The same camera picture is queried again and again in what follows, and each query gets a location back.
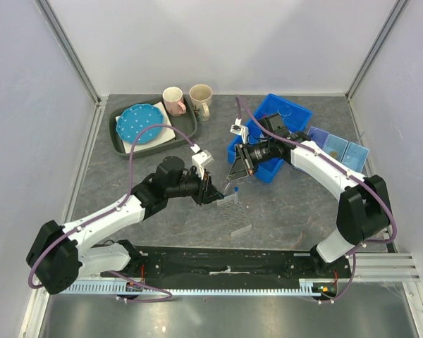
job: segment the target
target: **blue plate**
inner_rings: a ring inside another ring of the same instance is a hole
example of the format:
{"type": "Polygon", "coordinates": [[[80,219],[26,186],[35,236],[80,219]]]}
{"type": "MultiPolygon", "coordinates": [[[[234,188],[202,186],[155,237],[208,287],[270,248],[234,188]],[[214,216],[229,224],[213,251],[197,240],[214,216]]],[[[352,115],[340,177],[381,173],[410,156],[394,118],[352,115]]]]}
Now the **blue plate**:
{"type": "MultiPolygon", "coordinates": [[[[119,137],[128,143],[133,143],[138,134],[157,123],[163,123],[164,117],[157,107],[150,104],[135,104],[124,110],[116,124],[116,131],[119,137]]],[[[161,127],[155,127],[146,131],[138,139],[138,144],[152,141],[161,132],[161,127]]]]}

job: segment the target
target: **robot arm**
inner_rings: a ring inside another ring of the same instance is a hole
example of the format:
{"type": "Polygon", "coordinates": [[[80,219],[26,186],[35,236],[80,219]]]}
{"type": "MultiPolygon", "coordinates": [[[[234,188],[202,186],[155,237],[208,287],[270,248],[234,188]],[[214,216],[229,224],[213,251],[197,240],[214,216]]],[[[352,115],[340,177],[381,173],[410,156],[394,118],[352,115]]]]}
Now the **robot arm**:
{"type": "Polygon", "coordinates": [[[139,253],[131,252],[131,246],[122,243],[93,246],[120,229],[163,210],[170,198],[191,196],[199,205],[222,199],[223,194],[212,184],[212,178],[205,169],[212,161],[208,151],[198,152],[192,157],[194,166],[187,170],[180,158],[166,157],[155,173],[133,187],[122,206],[126,196],[92,215],[64,225],[49,221],[41,227],[27,255],[28,265],[33,266],[56,239],[78,229],[57,245],[36,269],[36,275],[50,294],[62,292],[79,276],[124,269],[131,259],[139,256],[139,253]],[[91,225],[81,226],[91,221],[94,221],[91,225]]]}
{"type": "Polygon", "coordinates": [[[269,138],[257,144],[236,144],[235,162],[228,181],[240,179],[257,172],[258,165],[272,158],[282,158],[285,162],[311,175],[328,189],[339,201],[337,229],[325,240],[312,248],[321,265],[332,263],[355,246],[361,244],[379,231],[389,226],[386,213],[376,200],[363,187],[349,179],[355,176],[372,188],[390,208],[386,183],[375,175],[365,177],[361,173],[345,168],[334,158],[324,153],[310,138],[302,133],[290,133],[278,114],[262,118],[259,123],[270,132],[312,148],[314,153],[277,139],[269,138]],[[345,173],[337,170],[329,162],[345,168],[345,173]]]}

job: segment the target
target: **blue plastic bin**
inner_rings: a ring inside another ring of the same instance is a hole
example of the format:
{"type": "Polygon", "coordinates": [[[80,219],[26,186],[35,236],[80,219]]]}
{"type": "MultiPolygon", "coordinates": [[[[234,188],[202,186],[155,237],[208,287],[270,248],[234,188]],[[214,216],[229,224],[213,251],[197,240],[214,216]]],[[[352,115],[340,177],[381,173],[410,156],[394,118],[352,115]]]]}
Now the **blue plastic bin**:
{"type": "Polygon", "coordinates": [[[341,137],[329,134],[323,150],[338,162],[341,162],[348,143],[349,142],[347,140],[342,139],[341,137]]]}
{"type": "Polygon", "coordinates": [[[319,129],[317,127],[310,127],[309,132],[307,133],[312,138],[312,141],[315,141],[317,146],[323,149],[324,144],[329,137],[329,132],[326,130],[319,129]]]}
{"type": "MultiPolygon", "coordinates": [[[[303,131],[305,126],[309,122],[313,113],[306,108],[303,108],[293,102],[282,99],[279,96],[274,94],[268,94],[260,104],[259,108],[254,112],[254,117],[256,119],[263,118],[266,115],[271,115],[278,113],[280,106],[288,106],[291,109],[291,115],[283,117],[283,121],[291,132],[296,132],[298,130],[303,131]]],[[[249,129],[248,142],[251,144],[256,144],[258,142],[254,137],[260,137],[262,131],[258,128],[252,119],[246,123],[246,126],[249,129]]],[[[241,143],[241,136],[235,137],[233,141],[227,147],[227,161],[233,163],[235,161],[235,145],[241,143]]],[[[276,176],[279,169],[283,165],[283,160],[279,158],[273,158],[270,161],[261,163],[259,165],[258,171],[255,173],[255,177],[262,180],[266,183],[273,182],[274,177],[276,176]]]]}
{"type": "Polygon", "coordinates": [[[291,110],[291,114],[289,116],[282,117],[282,120],[288,129],[291,132],[297,132],[298,130],[303,131],[313,113],[304,107],[274,94],[268,94],[266,96],[265,100],[263,100],[260,107],[256,110],[256,113],[260,112],[261,115],[255,117],[258,119],[263,118],[265,115],[271,115],[279,112],[282,113],[283,106],[287,106],[291,110]]]}
{"type": "Polygon", "coordinates": [[[354,171],[361,173],[364,168],[365,161],[367,160],[368,153],[368,148],[351,142],[345,151],[345,155],[343,155],[341,163],[346,165],[349,169],[353,169],[354,171]]]}

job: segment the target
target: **white wall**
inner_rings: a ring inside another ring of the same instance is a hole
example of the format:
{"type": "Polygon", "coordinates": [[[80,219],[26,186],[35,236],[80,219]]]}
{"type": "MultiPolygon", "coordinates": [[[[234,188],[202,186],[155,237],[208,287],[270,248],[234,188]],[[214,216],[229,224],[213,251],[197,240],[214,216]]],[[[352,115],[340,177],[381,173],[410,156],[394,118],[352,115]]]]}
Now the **white wall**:
{"type": "Polygon", "coordinates": [[[34,1],[0,1],[0,338],[17,336],[25,257],[40,226],[60,221],[92,113],[34,1]]]}
{"type": "Polygon", "coordinates": [[[423,0],[407,6],[354,107],[374,169],[388,184],[398,243],[423,280],[423,0]]]}
{"type": "Polygon", "coordinates": [[[101,95],[343,93],[395,0],[51,0],[101,95]]]}

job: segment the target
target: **beige mug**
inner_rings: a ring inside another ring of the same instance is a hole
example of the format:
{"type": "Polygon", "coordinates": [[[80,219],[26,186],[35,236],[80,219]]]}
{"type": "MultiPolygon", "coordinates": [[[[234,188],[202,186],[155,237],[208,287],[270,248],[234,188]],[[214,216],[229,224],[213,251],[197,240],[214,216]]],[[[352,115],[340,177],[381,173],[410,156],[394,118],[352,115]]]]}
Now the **beige mug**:
{"type": "Polygon", "coordinates": [[[196,84],[190,89],[192,109],[198,121],[207,121],[210,118],[209,107],[212,104],[212,89],[206,84],[196,84]]]}
{"type": "Polygon", "coordinates": [[[183,103],[183,92],[180,88],[166,88],[163,92],[163,102],[168,113],[174,117],[186,113],[186,107],[183,103]]]}

